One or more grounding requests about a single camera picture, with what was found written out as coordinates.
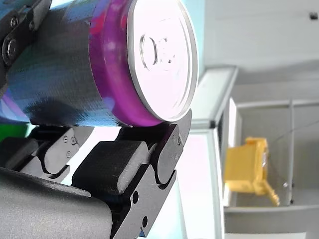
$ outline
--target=cable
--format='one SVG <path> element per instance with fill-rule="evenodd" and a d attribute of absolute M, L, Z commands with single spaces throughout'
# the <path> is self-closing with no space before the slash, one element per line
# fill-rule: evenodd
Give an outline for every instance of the cable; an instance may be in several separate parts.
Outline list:
<path fill-rule="evenodd" d="M 294 129 L 291 129 L 291 130 L 287 131 L 286 133 L 280 135 L 278 138 L 273 140 L 271 143 L 269 143 L 269 156 L 268 156 L 269 165 L 272 168 L 272 170 L 274 171 L 274 173 L 277 175 L 277 177 L 280 178 L 283 181 L 283 183 L 286 182 L 286 179 L 280 175 L 280 173 L 278 172 L 277 168 L 274 166 L 272 158 L 271 158 L 270 148 L 272 147 L 272 145 L 277 143 L 280 139 L 284 138 L 286 135 L 288 135 L 288 134 L 290 134 L 290 133 L 292 133 L 294 131 L 300 130 L 300 129 L 308 128 L 308 127 L 313 126 L 313 125 L 318 124 L 318 123 L 319 123 L 319 120 L 311 122 L 309 124 L 305 124 L 305 125 L 296 127 Z"/>

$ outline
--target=can lid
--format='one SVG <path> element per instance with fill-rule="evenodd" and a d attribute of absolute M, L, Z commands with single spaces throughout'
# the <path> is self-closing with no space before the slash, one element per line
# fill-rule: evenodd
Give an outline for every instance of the can lid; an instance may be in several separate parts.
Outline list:
<path fill-rule="evenodd" d="M 189 110 L 198 82 L 196 37 L 180 0 L 134 0 L 128 14 L 128 62 L 137 93 L 158 119 Z"/>

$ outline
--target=yellow object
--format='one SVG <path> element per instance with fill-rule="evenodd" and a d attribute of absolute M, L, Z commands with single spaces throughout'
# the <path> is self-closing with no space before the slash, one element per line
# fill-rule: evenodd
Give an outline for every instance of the yellow object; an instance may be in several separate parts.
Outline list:
<path fill-rule="evenodd" d="M 279 197 L 267 182 L 267 156 L 265 138 L 247 138 L 244 146 L 228 148 L 224 180 L 232 192 L 268 195 L 279 206 Z"/>

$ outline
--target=screw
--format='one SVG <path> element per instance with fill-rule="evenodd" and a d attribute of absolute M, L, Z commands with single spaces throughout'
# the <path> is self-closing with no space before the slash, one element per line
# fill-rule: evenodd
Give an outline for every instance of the screw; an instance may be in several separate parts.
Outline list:
<path fill-rule="evenodd" d="M 33 30 L 34 30 L 34 27 L 35 27 L 34 21 L 31 21 L 30 24 L 29 24 L 29 29 L 30 29 L 30 31 L 33 31 Z"/>
<path fill-rule="evenodd" d="M 17 25 L 18 25 L 18 18 L 16 18 L 16 17 L 14 16 L 13 18 L 11 18 L 10 26 L 11 26 L 12 28 L 15 28 Z"/>
<path fill-rule="evenodd" d="M 75 139 L 75 137 L 72 137 L 72 138 L 71 138 L 71 144 L 72 144 L 72 145 L 75 145 L 75 144 L 76 144 L 76 139 Z"/>
<path fill-rule="evenodd" d="M 12 39 L 9 42 L 6 52 L 7 52 L 8 57 L 9 57 L 10 60 L 13 60 L 15 58 L 15 55 L 16 55 L 16 40 Z"/>

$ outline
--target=can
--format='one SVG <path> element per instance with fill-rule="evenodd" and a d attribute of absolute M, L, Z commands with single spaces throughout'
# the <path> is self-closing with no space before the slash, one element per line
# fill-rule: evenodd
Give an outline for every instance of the can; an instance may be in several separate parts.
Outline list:
<path fill-rule="evenodd" d="M 50 10 L 7 78 L 2 121 L 175 121 L 197 86 L 194 29 L 180 0 L 75 0 Z"/>

